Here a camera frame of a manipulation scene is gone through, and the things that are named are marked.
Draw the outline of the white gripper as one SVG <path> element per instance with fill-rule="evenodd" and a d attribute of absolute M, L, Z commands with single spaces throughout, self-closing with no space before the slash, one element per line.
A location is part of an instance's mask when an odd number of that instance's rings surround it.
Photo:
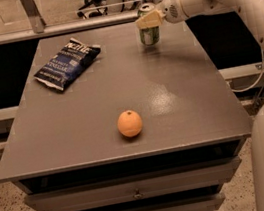
<path fill-rule="evenodd" d="M 161 10 L 152 10 L 136 19 L 136 26 L 143 30 L 159 27 L 164 19 L 169 23 L 177 24 L 188 18 L 183 11 L 182 0 L 162 0 L 159 8 Z"/>

